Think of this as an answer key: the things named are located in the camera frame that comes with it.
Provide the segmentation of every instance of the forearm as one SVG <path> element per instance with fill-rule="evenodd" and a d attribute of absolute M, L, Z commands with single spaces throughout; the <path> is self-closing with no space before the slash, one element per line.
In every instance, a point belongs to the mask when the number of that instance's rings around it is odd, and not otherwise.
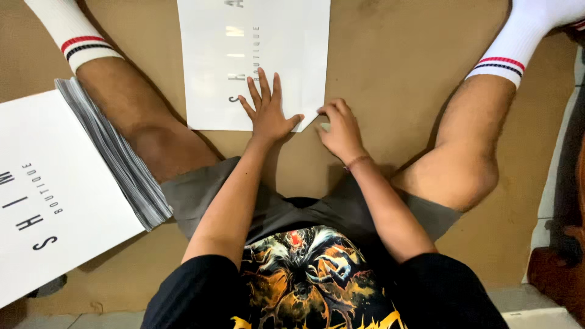
<path fill-rule="evenodd" d="M 268 147 L 251 139 L 219 190 L 191 238 L 183 263 L 201 255 L 222 255 L 240 267 L 246 236 L 252 223 L 260 173 Z"/>
<path fill-rule="evenodd" d="M 417 255 L 436 252 L 435 245 L 372 161 L 352 166 L 376 231 L 388 252 L 403 263 Z"/>

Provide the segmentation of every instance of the right hand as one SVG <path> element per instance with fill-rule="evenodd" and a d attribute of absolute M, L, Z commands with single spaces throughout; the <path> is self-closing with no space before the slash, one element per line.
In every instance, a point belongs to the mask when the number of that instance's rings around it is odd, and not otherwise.
<path fill-rule="evenodd" d="M 356 117 L 345 104 L 345 100 L 334 99 L 317 112 L 320 115 L 326 115 L 331 123 L 329 132 L 321 126 L 317 127 L 321 142 L 346 166 L 358 157 L 368 156 L 368 152 L 362 145 L 362 136 Z"/>

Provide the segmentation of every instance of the left hand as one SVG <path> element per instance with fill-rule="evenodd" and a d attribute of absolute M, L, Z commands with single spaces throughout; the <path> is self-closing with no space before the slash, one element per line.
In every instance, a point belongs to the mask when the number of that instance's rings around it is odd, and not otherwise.
<path fill-rule="evenodd" d="M 268 146 L 272 146 L 277 140 L 285 137 L 291 130 L 293 130 L 305 116 L 303 114 L 294 115 L 292 118 L 286 120 L 282 109 L 282 89 L 280 87 L 280 76 L 274 73 L 274 91 L 270 94 L 270 87 L 268 80 L 266 80 L 266 73 L 262 68 L 258 68 L 258 75 L 260 77 L 260 91 L 262 96 L 258 94 L 256 85 L 251 77 L 248 77 L 248 88 L 250 95 L 254 102 L 254 111 L 248 104 L 244 96 L 238 95 L 240 103 L 248 113 L 252 120 L 253 132 L 252 139 L 262 141 Z"/>

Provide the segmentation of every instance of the white paper bag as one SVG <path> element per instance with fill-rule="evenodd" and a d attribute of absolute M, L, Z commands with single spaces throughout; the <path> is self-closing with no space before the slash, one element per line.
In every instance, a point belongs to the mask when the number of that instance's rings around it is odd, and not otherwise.
<path fill-rule="evenodd" d="M 301 132 L 325 96 L 330 0 L 177 0 L 187 122 L 193 129 L 251 131 L 238 95 L 262 67 L 281 77 L 283 111 Z"/>

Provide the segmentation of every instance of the red stripe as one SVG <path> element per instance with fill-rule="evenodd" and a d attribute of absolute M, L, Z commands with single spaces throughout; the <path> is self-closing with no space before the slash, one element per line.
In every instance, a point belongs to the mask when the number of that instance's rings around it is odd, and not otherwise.
<path fill-rule="evenodd" d="M 104 41 L 105 42 L 104 38 L 99 37 L 99 36 L 77 36 L 77 37 L 74 37 L 72 39 L 65 41 L 63 43 L 63 45 L 61 46 L 61 52 L 65 53 L 65 49 L 76 42 L 82 42 L 82 41 L 87 41 L 87 40 Z"/>
<path fill-rule="evenodd" d="M 525 71 L 526 68 L 524 67 L 524 65 L 522 63 L 520 63 L 517 60 L 513 60 L 513 59 L 507 59 L 506 57 L 488 57 L 486 59 L 482 59 L 479 61 L 479 63 L 483 62 L 483 61 L 489 61 L 489 60 L 499 60 L 499 61 L 504 61 L 506 63 L 511 63 L 514 64 L 518 67 L 520 67 L 522 69 L 522 71 Z"/>
<path fill-rule="evenodd" d="M 576 29 L 580 29 L 580 28 L 582 28 L 583 26 L 585 26 L 585 20 L 584 20 L 584 21 L 582 21 L 581 23 L 577 23 L 577 24 L 575 24 L 575 25 L 573 25 L 573 26 L 574 26 Z"/>

